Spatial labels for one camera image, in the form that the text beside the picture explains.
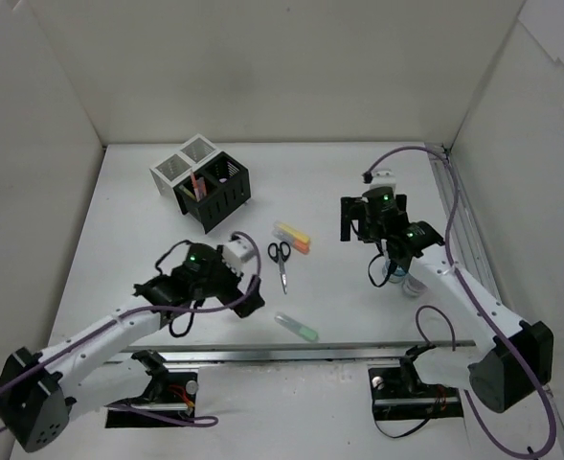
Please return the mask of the green highlighter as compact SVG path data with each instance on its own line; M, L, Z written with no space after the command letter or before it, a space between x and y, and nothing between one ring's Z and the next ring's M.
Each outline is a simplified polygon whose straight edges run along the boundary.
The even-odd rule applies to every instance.
M319 340L319 335L315 330L284 313L278 312L275 315L275 321L289 332L309 343L315 343Z

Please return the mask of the red-orange gel pen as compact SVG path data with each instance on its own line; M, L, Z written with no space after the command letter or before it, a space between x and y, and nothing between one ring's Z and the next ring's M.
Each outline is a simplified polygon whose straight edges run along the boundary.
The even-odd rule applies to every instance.
M198 180L197 180L197 178L196 178L196 176L195 176L195 174L192 170L190 171L190 178L191 178L191 182L192 182L192 188L193 188L195 200L200 201L201 194L200 194L199 183L198 183Z

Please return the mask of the purple gel pen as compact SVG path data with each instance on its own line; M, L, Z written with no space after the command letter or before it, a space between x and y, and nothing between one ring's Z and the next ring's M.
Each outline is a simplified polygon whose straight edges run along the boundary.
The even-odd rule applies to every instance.
M205 198L208 194L206 181L203 177L197 180L197 184L199 186L199 193L202 198Z

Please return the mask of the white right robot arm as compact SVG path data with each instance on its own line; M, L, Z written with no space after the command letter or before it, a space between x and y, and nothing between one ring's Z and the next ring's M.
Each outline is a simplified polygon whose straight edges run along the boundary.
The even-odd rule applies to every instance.
M541 321L528 323L498 302L454 260L432 225L410 221L406 195L379 187L344 196L340 206L341 241L357 237L385 246L391 267L424 284L475 344L465 352L429 345L408 353L398 372L405 392L419 395L441 384L469 390L489 410L503 413L551 381L551 329Z

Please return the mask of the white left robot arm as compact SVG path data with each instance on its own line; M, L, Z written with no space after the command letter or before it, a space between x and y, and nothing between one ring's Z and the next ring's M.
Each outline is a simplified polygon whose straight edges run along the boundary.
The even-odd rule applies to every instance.
M3 428L28 453L52 443L78 417L101 407L158 401L166 392L169 373L164 359L139 351L115 365L109 359L134 342L169 328L182 316L233 311L245 318L265 304L255 272L241 290L243 267L260 265L256 243L236 231L216 247L184 241L184 261L170 273L159 271L137 284L129 303L63 342L31 352L22 347L10 354L0 374L0 420Z

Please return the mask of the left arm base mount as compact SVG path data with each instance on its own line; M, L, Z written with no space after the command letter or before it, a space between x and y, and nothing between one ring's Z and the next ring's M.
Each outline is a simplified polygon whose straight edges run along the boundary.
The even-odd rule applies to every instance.
M196 393L198 392L198 371L196 369L171 369L160 389L153 396L134 400L131 404L138 410L169 417L175 421L188 421L196 415ZM162 428L175 427L161 420L143 414L108 409L104 427L120 428Z

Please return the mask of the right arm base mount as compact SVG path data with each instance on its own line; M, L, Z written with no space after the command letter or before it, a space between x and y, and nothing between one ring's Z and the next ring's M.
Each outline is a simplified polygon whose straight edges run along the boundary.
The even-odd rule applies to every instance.
M456 389L438 384L410 383L399 366L368 369L372 414L377 422L462 418Z

